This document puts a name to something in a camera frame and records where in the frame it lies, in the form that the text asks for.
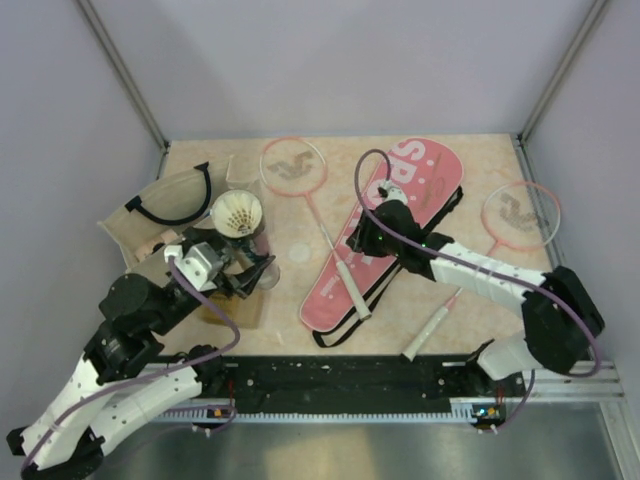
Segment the black shuttlecock tube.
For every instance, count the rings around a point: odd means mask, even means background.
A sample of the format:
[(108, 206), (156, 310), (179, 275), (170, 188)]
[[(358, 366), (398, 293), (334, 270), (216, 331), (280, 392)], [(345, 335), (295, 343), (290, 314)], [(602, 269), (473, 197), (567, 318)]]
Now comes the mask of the black shuttlecock tube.
[(264, 207), (258, 196), (243, 189), (221, 194), (210, 209), (214, 228), (240, 254), (239, 262), (256, 265), (272, 255)]

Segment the pink racket cover bag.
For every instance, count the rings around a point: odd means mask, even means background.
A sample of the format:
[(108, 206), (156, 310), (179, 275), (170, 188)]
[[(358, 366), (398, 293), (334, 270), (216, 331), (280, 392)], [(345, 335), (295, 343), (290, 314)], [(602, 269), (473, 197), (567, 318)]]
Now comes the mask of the pink racket cover bag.
[[(407, 254), (411, 247), (382, 231), (389, 256), (376, 258), (353, 252), (347, 246), (347, 238), (360, 219), (369, 219), (362, 207), (370, 209), (397, 233), (421, 242), (463, 198), (463, 166), (447, 146), (413, 137), (391, 147), (387, 156), (389, 160), (381, 162), (361, 188), (364, 203), (355, 205), (338, 238), (337, 251), (370, 310), (375, 309), (388, 285), (402, 270), (396, 255)], [(382, 202), (377, 187), (386, 180), (405, 192), (407, 205), (398, 201)], [(341, 345), (364, 324), (351, 305), (331, 258), (326, 260), (303, 301), (299, 316), (321, 348)]]

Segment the pink badminton racket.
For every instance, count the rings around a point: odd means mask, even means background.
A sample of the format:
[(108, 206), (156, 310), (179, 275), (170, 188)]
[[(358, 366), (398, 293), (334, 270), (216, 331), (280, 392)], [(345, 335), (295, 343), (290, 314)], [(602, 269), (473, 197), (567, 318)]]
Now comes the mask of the pink badminton racket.
[(481, 208), (480, 222), (492, 243), (481, 252), (460, 242), (444, 248), (446, 254), (474, 266), (469, 268), (441, 257), (436, 259), (436, 279), (456, 286), (457, 290), (404, 348), (401, 352), (403, 358), (411, 361), (416, 357), (457, 302), (469, 308), (471, 301), (476, 300), (482, 311), (492, 308), (499, 312), (497, 326), (474, 314), (472, 322), (478, 330), (502, 335), (519, 330), (517, 326), (505, 328), (503, 319), (507, 314), (520, 315), (524, 288), (500, 280), (493, 274), (482, 273), (479, 269), (493, 269), (520, 280), (539, 280), (541, 273), (551, 267), (546, 247), (559, 230), (559, 202), (549, 190), (538, 184), (526, 181), (507, 184), (487, 197)]
[(269, 141), (259, 157), (259, 173), (263, 184), (284, 198), (303, 198), (329, 247), (331, 258), (351, 305), (360, 320), (368, 320), (371, 311), (360, 293), (346, 263), (336, 250), (320, 210), (313, 199), (328, 178), (328, 165), (321, 151), (310, 141), (286, 136)]

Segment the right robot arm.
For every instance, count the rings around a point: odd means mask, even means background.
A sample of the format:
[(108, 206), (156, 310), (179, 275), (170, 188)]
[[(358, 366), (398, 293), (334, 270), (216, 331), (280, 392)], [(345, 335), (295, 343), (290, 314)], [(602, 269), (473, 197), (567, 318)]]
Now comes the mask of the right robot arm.
[(550, 272), (516, 267), (474, 252), (452, 237), (422, 228), (409, 207), (389, 200), (361, 214), (349, 248), (369, 257), (393, 257), (406, 271), (485, 297), (523, 322), (516, 334), (483, 344), (466, 380), (487, 396), (504, 378), (546, 369), (569, 376), (605, 327), (577, 274), (563, 266)]

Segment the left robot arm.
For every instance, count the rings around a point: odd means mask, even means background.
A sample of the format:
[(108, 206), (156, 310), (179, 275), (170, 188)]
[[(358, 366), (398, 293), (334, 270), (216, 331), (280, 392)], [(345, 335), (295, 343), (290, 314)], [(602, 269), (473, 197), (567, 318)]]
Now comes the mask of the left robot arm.
[(86, 344), (62, 391), (32, 425), (7, 436), (11, 452), (25, 458), (24, 479), (85, 479), (123, 440), (183, 401), (223, 394), (228, 374), (222, 357), (239, 342), (215, 348), (197, 345), (180, 362), (145, 374), (164, 346), (158, 336), (199, 306), (237, 325), (214, 303), (212, 293), (247, 296), (273, 262), (264, 256), (240, 274), (226, 273), (227, 260), (205, 243), (165, 255), (171, 272), (163, 287), (139, 274), (119, 277), (99, 309), (103, 322)]

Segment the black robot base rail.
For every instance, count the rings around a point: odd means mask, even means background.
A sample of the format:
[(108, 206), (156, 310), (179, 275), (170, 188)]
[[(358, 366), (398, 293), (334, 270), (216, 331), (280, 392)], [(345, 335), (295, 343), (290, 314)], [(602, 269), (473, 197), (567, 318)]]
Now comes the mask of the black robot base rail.
[(452, 398), (516, 397), (521, 379), (494, 381), (464, 355), (229, 355), (197, 398), (241, 414), (447, 413)]

